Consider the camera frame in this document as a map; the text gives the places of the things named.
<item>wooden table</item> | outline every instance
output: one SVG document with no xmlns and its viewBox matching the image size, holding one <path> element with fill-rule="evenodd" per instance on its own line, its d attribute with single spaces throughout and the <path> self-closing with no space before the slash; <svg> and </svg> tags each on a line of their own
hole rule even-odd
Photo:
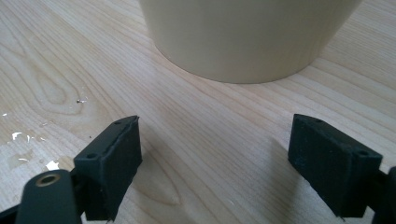
<svg viewBox="0 0 396 224">
<path fill-rule="evenodd" d="M 137 0 L 0 1 L 0 209 L 139 115 L 143 163 L 116 223 L 370 223 L 334 216 L 287 161 L 294 113 L 396 165 L 396 2 L 367 0 L 305 70 L 257 85 L 169 63 Z"/>
</svg>

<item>screw hole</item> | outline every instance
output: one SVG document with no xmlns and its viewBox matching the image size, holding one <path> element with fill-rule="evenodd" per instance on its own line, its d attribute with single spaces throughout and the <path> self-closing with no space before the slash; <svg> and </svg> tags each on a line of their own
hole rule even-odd
<svg viewBox="0 0 396 224">
<path fill-rule="evenodd" d="M 96 156 L 97 156 L 96 153 L 90 153 L 90 154 L 87 155 L 87 158 L 88 158 L 88 159 L 93 159 L 93 158 L 95 158 Z"/>
<path fill-rule="evenodd" d="M 368 156 L 368 155 L 369 155 L 369 153 L 366 152 L 366 151 L 359 151 L 358 153 L 359 153 L 360 155 L 362 155 L 362 156 Z"/>
<path fill-rule="evenodd" d="M 54 175 L 44 175 L 41 178 L 39 178 L 36 182 L 35 185 L 38 187 L 46 187 L 49 186 L 56 181 L 61 179 L 60 175 L 54 174 Z"/>
</svg>

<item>wood grain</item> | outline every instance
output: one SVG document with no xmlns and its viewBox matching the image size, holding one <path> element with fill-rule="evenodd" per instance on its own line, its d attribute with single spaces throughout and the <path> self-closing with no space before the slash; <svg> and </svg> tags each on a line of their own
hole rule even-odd
<svg viewBox="0 0 396 224">
<path fill-rule="evenodd" d="M 365 1 L 305 70 L 234 85 L 167 61 L 136 0 L 0 1 L 0 209 L 137 114 L 144 162 L 115 223 L 345 223 L 287 161 L 292 115 L 396 165 L 395 11 Z"/>
</svg>

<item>paper cup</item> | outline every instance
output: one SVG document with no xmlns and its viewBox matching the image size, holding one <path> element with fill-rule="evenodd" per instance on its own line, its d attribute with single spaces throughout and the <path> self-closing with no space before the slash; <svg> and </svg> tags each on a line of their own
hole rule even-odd
<svg viewBox="0 0 396 224">
<path fill-rule="evenodd" d="M 308 66 L 361 0 L 140 0 L 172 63 L 209 79 L 262 83 Z"/>
</svg>

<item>black plastic part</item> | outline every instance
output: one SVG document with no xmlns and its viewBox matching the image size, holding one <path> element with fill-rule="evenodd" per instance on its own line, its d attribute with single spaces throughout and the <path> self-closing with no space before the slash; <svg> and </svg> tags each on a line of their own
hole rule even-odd
<svg viewBox="0 0 396 224">
<path fill-rule="evenodd" d="M 81 223 L 69 172 L 48 171 L 30 179 L 23 190 L 16 223 Z"/>
<path fill-rule="evenodd" d="M 14 224 L 17 219 L 19 205 L 8 208 L 7 210 L 0 213 L 1 224 Z"/>
<path fill-rule="evenodd" d="M 73 173 L 87 194 L 80 207 L 88 220 L 114 220 L 142 162 L 138 116 L 109 125 L 75 158 Z"/>
<path fill-rule="evenodd" d="M 396 223 L 396 167 L 390 169 L 380 197 L 380 202 L 375 210 L 374 224 Z"/>
<path fill-rule="evenodd" d="M 382 156 L 323 120 L 294 115 L 289 161 L 338 217 L 362 217 Z"/>
</svg>

